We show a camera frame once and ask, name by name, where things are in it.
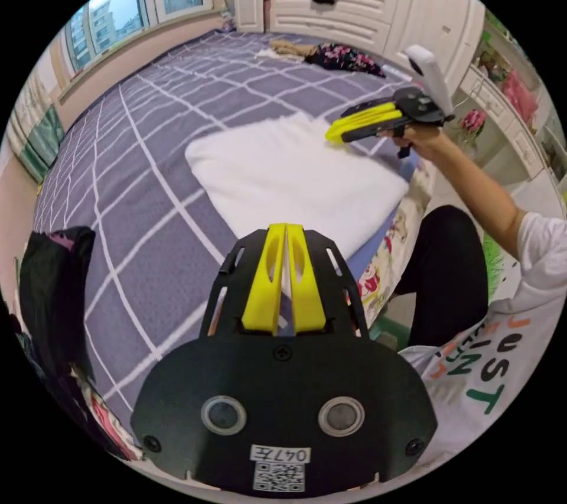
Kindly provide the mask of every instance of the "screw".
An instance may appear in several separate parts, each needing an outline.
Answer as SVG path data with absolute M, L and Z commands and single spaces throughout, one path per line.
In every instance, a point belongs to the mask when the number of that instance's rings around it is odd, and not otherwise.
M 291 358 L 292 354 L 293 353 L 287 344 L 280 344 L 273 350 L 273 357 L 280 362 L 287 362 Z
M 421 451 L 423 451 L 424 447 L 425 443 L 421 439 L 412 439 L 406 445 L 406 455 L 408 457 L 415 457 L 416 455 L 419 455 Z
M 144 437 L 144 446 L 148 451 L 151 451 L 152 453 L 161 452 L 161 443 L 151 435 L 146 435 Z

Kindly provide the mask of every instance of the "knee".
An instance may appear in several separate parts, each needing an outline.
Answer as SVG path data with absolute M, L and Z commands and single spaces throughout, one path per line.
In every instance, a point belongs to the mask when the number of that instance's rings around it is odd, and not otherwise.
M 469 235 L 478 239 L 472 218 L 465 211 L 452 205 L 434 209 L 424 218 L 423 222 L 426 221 L 444 240 L 454 238 L 458 242 Z

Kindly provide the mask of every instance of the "folded white towel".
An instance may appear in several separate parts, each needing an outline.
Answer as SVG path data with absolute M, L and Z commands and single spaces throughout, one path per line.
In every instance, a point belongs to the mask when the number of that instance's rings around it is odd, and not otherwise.
M 302 113 L 212 134 L 185 150 L 191 170 L 237 238 L 294 223 L 334 240 L 348 259 L 408 191 L 386 165 L 325 141 Z

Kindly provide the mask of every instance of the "black pants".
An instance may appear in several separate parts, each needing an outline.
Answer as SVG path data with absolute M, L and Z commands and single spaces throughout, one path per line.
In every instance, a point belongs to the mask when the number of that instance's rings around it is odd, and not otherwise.
M 397 295 L 416 294 L 408 346 L 442 346 L 478 323 L 488 310 L 483 248 L 470 217 L 452 206 L 421 223 Z

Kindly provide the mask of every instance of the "hand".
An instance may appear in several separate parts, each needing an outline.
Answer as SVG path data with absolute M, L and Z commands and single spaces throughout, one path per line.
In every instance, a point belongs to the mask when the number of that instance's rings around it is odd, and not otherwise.
M 434 161 L 435 154 L 439 151 L 439 146 L 448 139 L 440 128 L 418 125 L 406 126 L 403 138 L 394 138 L 393 136 L 394 132 L 392 130 L 379 134 L 381 138 L 392 138 L 393 142 L 401 148 L 406 148 L 409 144 L 413 144 L 415 151 L 428 161 Z

